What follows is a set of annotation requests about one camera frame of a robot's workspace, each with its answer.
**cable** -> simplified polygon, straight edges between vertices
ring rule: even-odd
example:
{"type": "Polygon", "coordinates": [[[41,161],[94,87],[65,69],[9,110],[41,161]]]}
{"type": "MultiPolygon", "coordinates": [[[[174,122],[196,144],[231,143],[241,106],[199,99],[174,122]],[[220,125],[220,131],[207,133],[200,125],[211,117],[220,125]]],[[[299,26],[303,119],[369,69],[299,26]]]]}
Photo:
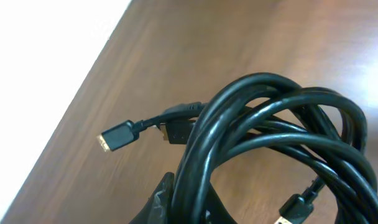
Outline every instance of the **cable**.
{"type": "Polygon", "coordinates": [[[113,151],[135,141],[141,131],[153,125],[163,128],[167,139],[180,138],[171,143],[187,145],[173,184],[169,211],[172,223],[211,223],[207,220],[218,217],[206,207],[206,199],[213,192],[212,171],[231,158],[260,147],[288,155],[318,175],[302,194],[293,195],[283,205],[276,223],[302,223],[313,211],[312,202],[325,185],[337,199],[336,223],[378,223],[377,179],[363,156],[366,117],[355,103],[333,90],[301,88],[273,73],[254,73],[230,83],[207,104],[178,105],[145,121],[126,121],[117,126],[120,128],[103,132],[100,142],[113,151]],[[268,100],[254,108],[246,106],[257,98],[268,100]],[[319,105],[339,110],[341,134],[319,105]],[[274,116],[283,110],[290,110],[304,128],[274,116]],[[251,133],[252,129],[260,134],[251,133]],[[116,142],[115,136],[122,134],[123,140],[116,142]]]}

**connector plug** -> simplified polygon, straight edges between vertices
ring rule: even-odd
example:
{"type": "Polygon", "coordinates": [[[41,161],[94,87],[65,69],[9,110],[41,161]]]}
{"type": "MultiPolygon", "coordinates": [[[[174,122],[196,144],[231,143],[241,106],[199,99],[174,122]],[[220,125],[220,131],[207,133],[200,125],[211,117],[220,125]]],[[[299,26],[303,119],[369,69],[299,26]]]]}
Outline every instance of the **connector plug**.
{"type": "Polygon", "coordinates": [[[313,204],[306,203],[300,194],[295,194],[279,209],[281,217],[275,224],[301,224],[313,211],[313,204]]]}
{"type": "Polygon", "coordinates": [[[134,123],[127,120],[109,130],[102,132],[96,137],[103,150],[115,151],[124,147],[139,138],[139,131],[134,129],[134,123]]]}
{"type": "Polygon", "coordinates": [[[170,144],[186,144],[195,123],[194,120],[170,121],[160,124],[160,131],[170,144]]]}

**wood grain surface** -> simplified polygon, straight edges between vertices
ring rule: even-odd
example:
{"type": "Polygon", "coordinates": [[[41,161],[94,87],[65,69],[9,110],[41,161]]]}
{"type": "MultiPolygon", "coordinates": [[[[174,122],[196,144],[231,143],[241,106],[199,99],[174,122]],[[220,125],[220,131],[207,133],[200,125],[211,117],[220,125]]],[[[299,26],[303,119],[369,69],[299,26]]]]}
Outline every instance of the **wood grain surface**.
{"type": "MultiPolygon", "coordinates": [[[[184,147],[149,129],[105,153],[95,136],[126,119],[207,102],[253,72],[354,100],[368,118],[366,154],[378,176],[378,1],[133,0],[2,222],[129,222],[176,171],[184,147]]],[[[327,112],[339,126],[338,112],[327,112]]],[[[212,183],[237,222],[272,223],[314,177],[291,158],[256,149],[219,167],[212,183]]],[[[324,189],[307,223],[333,223],[335,215],[324,189]]]]}

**cable bundle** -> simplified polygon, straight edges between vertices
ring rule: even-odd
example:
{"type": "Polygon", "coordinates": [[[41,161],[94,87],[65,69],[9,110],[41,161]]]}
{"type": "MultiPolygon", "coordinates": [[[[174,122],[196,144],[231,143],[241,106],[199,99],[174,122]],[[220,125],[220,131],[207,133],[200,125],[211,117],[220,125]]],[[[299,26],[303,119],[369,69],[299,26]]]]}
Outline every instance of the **cable bundle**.
{"type": "Polygon", "coordinates": [[[302,88],[272,73],[242,77],[202,109],[190,133],[174,182],[172,220],[198,223],[205,215],[203,205],[212,171],[243,152],[268,147],[316,172],[318,177],[303,195],[314,198],[327,185],[337,200],[336,223],[378,223],[376,175],[363,156],[366,139],[364,113],[339,93],[320,87],[302,88]],[[269,100],[248,108],[248,102],[256,98],[269,100]],[[341,134],[318,105],[339,110],[341,134]],[[304,128],[274,116],[286,109],[304,128]],[[261,134],[251,134],[251,129],[261,134]]]}

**gold-plated connector tip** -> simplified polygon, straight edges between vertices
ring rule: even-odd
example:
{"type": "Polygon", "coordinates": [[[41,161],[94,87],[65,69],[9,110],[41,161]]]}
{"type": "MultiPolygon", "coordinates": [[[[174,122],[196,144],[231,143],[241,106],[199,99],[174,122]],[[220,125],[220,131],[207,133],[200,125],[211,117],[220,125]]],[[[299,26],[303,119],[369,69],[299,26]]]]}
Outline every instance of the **gold-plated connector tip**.
{"type": "Polygon", "coordinates": [[[102,146],[102,148],[105,152],[110,151],[110,148],[109,148],[108,144],[106,143],[106,141],[104,140],[102,134],[98,135],[96,138],[99,141],[100,145],[102,146]]]}
{"type": "Polygon", "coordinates": [[[275,224],[292,224],[290,221],[287,219],[280,217],[278,220],[276,220],[275,224]]]}
{"type": "Polygon", "coordinates": [[[160,131],[163,133],[163,140],[168,141],[167,128],[165,128],[165,124],[160,124],[160,131]]]}

